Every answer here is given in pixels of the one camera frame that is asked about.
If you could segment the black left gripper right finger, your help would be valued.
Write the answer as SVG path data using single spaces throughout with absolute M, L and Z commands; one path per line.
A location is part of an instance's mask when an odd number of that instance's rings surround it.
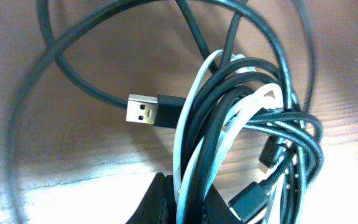
M 203 223 L 242 224 L 242 222 L 230 211 L 214 185 L 210 187 L 204 200 Z

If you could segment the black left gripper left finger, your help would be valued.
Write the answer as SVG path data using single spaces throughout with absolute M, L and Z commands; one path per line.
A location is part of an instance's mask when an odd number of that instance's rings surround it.
M 159 172 L 153 178 L 144 197 L 127 224 L 174 224 L 176 202 L 173 194 L 173 176 Z

